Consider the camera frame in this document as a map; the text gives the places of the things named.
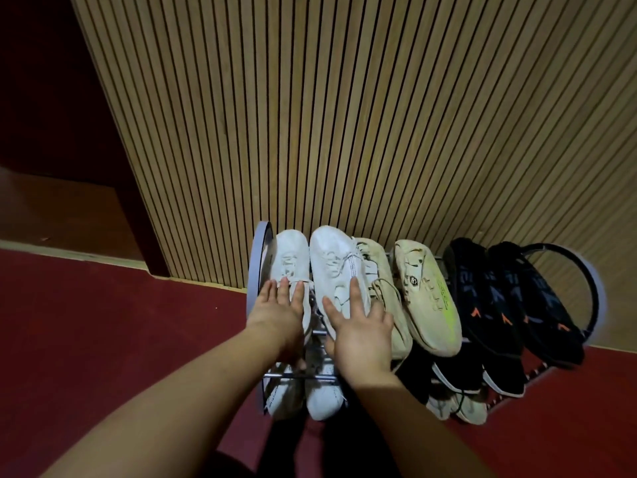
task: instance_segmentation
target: wooden slat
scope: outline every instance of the wooden slat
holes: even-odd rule
[[[243,287],[259,220],[554,241],[637,342],[637,0],[73,1],[174,276]]]

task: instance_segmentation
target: metal rod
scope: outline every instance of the metal rod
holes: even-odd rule
[[[291,372],[284,372],[282,374],[275,372],[268,372],[263,375],[263,377],[270,378],[281,378],[281,379],[316,379],[316,380],[325,380],[336,382],[338,379],[335,375],[328,374],[293,374]]]

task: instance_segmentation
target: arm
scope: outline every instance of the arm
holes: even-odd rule
[[[267,369],[300,355],[302,315],[303,285],[291,304],[287,281],[278,296],[268,281],[245,330],[117,409],[44,476],[192,476]]]
[[[325,349],[376,422],[402,476],[493,476],[392,374],[392,315],[375,301],[365,316],[357,279],[350,282],[350,319],[326,297],[323,307],[336,330]]]

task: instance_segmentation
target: red floor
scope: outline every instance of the red floor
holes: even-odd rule
[[[244,309],[237,292],[0,250],[0,477],[41,473],[113,409],[242,329]],[[500,476],[635,476],[635,398],[637,354],[589,349],[581,369],[547,375],[485,426],[450,426]],[[255,470],[270,426],[250,398],[220,450]],[[321,476],[323,434],[305,424],[298,476]]]

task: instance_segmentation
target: person's right hand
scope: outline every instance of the person's right hand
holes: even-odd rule
[[[328,297],[323,297],[327,318],[336,331],[328,336],[325,350],[353,389],[373,385],[390,373],[394,318],[374,301],[365,315],[358,280],[350,281],[350,318],[344,318]]]

